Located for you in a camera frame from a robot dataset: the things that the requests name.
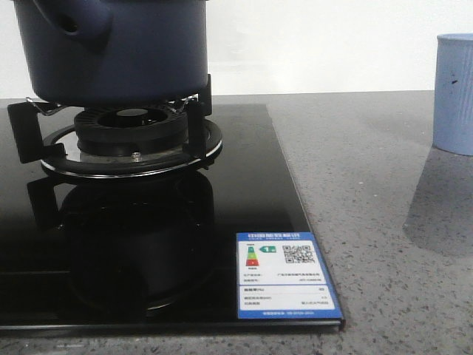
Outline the light blue plastic cup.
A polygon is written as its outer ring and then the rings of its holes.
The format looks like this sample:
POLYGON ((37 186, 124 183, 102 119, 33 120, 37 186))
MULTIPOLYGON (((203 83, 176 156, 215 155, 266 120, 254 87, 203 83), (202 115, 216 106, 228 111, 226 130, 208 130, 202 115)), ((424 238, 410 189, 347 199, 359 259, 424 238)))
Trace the light blue plastic cup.
POLYGON ((472 155, 472 34, 437 37, 433 145, 472 155))

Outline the black pot support grate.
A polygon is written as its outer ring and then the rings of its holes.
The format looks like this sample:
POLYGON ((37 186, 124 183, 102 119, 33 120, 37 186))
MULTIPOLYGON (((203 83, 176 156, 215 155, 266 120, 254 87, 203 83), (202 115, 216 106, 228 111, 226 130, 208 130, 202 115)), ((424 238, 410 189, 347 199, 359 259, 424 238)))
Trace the black pot support grate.
POLYGON ((88 108, 133 108, 167 105, 188 120, 188 138, 184 143, 161 152, 130 156, 100 156, 83 152, 78 147, 78 136, 71 125, 58 129, 48 136, 41 134, 39 116, 54 116, 64 109, 63 104, 38 102, 31 98, 7 107, 19 160, 22 163, 40 162, 51 175, 84 180, 125 180, 176 174, 186 170, 207 168, 222 150, 222 132, 208 120, 212 113, 211 81, 187 94, 149 102, 121 101, 88 108))

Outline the dark blue cooking pot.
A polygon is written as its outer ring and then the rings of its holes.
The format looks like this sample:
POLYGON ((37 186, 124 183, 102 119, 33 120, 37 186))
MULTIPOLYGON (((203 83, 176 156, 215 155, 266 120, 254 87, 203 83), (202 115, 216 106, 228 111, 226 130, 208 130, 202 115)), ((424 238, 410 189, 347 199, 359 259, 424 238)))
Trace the dark blue cooking pot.
POLYGON ((15 1, 34 93, 77 107, 152 104, 208 82, 205 1, 15 1))

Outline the blue energy efficiency label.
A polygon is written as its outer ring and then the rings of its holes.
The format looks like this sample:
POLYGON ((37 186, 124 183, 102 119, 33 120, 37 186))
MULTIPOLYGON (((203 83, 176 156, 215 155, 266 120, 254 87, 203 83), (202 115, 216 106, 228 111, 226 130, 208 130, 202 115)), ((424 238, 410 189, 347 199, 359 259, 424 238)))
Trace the blue energy efficiency label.
POLYGON ((313 233, 239 232, 236 238, 239 319, 342 320, 313 233))

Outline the black glass gas stove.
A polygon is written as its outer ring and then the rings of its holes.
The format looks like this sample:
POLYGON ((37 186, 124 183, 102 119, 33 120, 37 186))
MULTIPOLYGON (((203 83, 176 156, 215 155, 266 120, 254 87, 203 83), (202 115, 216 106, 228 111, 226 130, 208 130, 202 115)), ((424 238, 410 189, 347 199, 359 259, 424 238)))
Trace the black glass gas stove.
POLYGON ((209 169, 123 182, 18 159, 1 110, 1 335, 309 332, 239 319, 237 233, 311 232, 265 106, 216 105, 209 169))

